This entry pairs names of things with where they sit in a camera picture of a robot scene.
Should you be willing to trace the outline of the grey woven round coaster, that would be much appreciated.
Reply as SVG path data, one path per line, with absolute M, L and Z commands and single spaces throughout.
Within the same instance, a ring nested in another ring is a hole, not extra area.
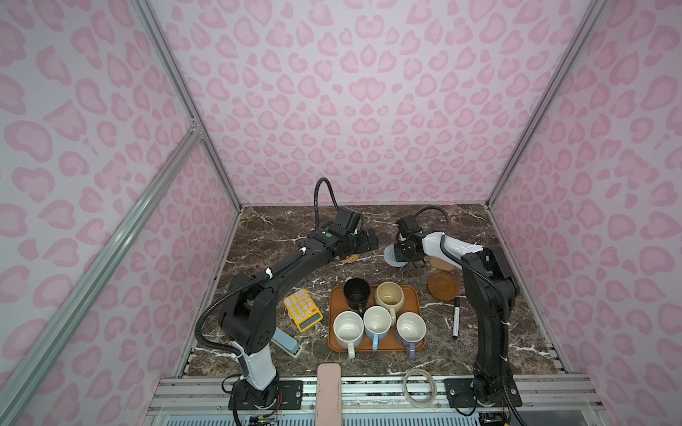
M 395 254 L 395 248 L 394 245 L 388 245 L 385 250 L 384 250 L 384 259 L 385 262 L 392 267 L 396 268 L 402 268 L 403 266 L 406 266 L 410 262 L 408 261 L 401 261 L 398 260 Z

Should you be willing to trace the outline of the woven rattan round coaster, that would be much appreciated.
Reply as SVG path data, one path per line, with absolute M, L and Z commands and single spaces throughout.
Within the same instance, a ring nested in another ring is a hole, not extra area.
M 359 261 L 361 256 L 359 254 L 353 254 L 350 257 L 344 259 L 341 261 L 342 264 L 353 264 L 357 261 Z

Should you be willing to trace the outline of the cream beige mug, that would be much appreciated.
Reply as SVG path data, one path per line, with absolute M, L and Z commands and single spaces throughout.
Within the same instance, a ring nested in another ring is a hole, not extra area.
M 376 305 L 387 309 L 394 326 L 405 302 L 405 295 L 401 285 L 395 282 L 383 282 L 377 286 L 374 300 Z

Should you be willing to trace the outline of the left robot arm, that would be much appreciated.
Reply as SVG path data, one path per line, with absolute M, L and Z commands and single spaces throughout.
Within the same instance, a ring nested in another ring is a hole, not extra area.
M 315 230 L 298 248 L 263 273 L 240 273 L 220 303 L 218 319 L 229 340 L 226 351 L 236 355 L 243 379 L 237 388 L 237 408 L 270 408 L 277 400 L 279 375 L 270 343 L 277 329 L 277 305 L 308 275 L 331 261 L 376 250 L 373 229 L 337 236 Z

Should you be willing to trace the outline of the brown round wooden coaster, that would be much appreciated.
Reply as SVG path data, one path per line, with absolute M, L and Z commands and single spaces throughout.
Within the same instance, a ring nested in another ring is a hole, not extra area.
M 428 292 L 438 301 L 451 302 L 460 293 L 460 287 L 454 276 L 450 273 L 435 273 L 427 282 Z

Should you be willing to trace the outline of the black mug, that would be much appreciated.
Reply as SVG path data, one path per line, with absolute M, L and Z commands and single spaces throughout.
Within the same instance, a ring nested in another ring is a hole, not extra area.
M 348 308 L 357 312 L 360 316 L 364 316 L 369 297 L 371 296 L 369 282 L 360 278 L 351 278 L 346 281 L 343 292 Z

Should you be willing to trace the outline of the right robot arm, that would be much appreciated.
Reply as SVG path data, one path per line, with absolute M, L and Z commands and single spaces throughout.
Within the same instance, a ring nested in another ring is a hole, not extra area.
M 415 215 L 400 218 L 397 227 L 396 243 L 385 252 L 387 264 L 404 266 L 431 257 L 462 270 L 466 299 L 476 313 L 478 330 L 472 395 L 483 406 L 509 397 L 513 384 L 509 327 L 519 286 L 504 251 L 428 230 L 419 225 Z

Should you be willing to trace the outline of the cork flower-shaped coaster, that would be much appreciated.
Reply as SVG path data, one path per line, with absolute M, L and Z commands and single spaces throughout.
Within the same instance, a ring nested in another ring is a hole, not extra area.
M 450 273 L 455 269 L 454 264 L 449 264 L 449 262 L 441 260 L 437 257 L 431 257 L 429 262 L 431 267 L 441 272 Z

